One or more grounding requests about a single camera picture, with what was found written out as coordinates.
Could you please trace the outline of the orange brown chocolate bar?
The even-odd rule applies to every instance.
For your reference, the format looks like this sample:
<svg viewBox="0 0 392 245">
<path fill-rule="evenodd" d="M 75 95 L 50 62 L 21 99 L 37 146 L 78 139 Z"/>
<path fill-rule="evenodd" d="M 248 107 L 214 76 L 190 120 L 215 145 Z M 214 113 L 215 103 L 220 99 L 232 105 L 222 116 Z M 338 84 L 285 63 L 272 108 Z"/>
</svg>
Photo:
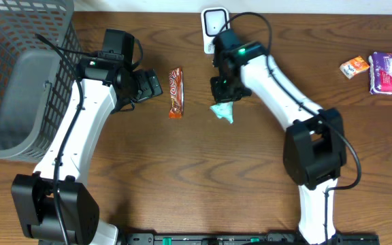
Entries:
<svg viewBox="0 0 392 245">
<path fill-rule="evenodd" d="M 177 67 L 169 71 L 169 93 L 171 98 L 171 109 L 169 111 L 169 118 L 182 118 L 184 89 L 183 72 L 181 67 Z"/>
</svg>

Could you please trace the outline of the small orange snack packet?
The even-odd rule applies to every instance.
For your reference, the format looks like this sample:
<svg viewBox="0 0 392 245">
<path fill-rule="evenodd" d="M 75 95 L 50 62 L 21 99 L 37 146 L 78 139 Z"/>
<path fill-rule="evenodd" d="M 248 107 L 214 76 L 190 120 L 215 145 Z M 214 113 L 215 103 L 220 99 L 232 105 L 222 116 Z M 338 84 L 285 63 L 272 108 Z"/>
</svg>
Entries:
<svg viewBox="0 0 392 245">
<path fill-rule="evenodd" d="M 340 71 L 348 78 L 351 79 L 357 74 L 363 73 L 370 68 L 369 64 L 361 57 L 357 56 L 340 66 Z"/>
</svg>

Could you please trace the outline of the red purple snack packet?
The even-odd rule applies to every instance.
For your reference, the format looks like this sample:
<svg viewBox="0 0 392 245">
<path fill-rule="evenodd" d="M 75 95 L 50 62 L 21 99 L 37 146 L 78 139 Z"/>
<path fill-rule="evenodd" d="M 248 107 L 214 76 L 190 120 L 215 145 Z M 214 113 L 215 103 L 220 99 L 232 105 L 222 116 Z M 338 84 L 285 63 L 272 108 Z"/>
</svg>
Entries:
<svg viewBox="0 0 392 245">
<path fill-rule="evenodd" d="M 392 53 L 374 52 L 370 62 L 370 93 L 392 95 Z"/>
</svg>

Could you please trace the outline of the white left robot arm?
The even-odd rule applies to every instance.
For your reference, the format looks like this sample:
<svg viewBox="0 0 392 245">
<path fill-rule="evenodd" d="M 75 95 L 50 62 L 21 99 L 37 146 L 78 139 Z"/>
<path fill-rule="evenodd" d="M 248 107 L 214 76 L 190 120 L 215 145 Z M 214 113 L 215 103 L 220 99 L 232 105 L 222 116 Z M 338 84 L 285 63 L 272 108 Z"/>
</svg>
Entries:
<svg viewBox="0 0 392 245">
<path fill-rule="evenodd" d="M 51 146 L 31 175 L 14 178 L 11 193 L 24 236 L 39 244 L 119 244 L 86 187 L 93 152 L 109 115 L 163 91 L 153 69 L 123 61 L 83 57 L 76 71 Z"/>
</svg>

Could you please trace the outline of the teal wrapper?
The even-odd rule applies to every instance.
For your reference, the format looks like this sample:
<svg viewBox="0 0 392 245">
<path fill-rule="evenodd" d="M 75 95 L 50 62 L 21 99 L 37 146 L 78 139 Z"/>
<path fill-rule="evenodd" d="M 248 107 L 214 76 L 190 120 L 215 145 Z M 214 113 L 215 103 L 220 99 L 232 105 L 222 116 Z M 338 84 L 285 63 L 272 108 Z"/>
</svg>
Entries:
<svg viewBox="0 0 392 245">
<path fill-rule="evenodd" d="M 226 119 L 230 124 L 233 124 L 233 102 L 217 103 L 212 105 L 210 109 L 215 113 L 219 119 Z"/>
</svg>

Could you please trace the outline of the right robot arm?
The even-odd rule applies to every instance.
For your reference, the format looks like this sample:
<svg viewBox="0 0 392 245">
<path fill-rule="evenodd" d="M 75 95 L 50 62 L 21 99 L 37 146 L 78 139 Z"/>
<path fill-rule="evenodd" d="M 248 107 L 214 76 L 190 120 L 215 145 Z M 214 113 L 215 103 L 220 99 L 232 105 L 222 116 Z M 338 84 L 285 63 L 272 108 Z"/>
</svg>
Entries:
<svg viewBox="0 0 392 245">
<path fill-rule="evenodd" d="M 282 160 L 298 186 L 301 207 L 299 232 L 308 244 L 330 241 L 333 192 L 346 163 L 344 125 L 336 109 L 323 109 L 307 98 L 277 66 L 259 42 L 214 42 L 211 80 L 217 103 L 238 101 L 255 94 L 284 130 Z"/>
</svg>

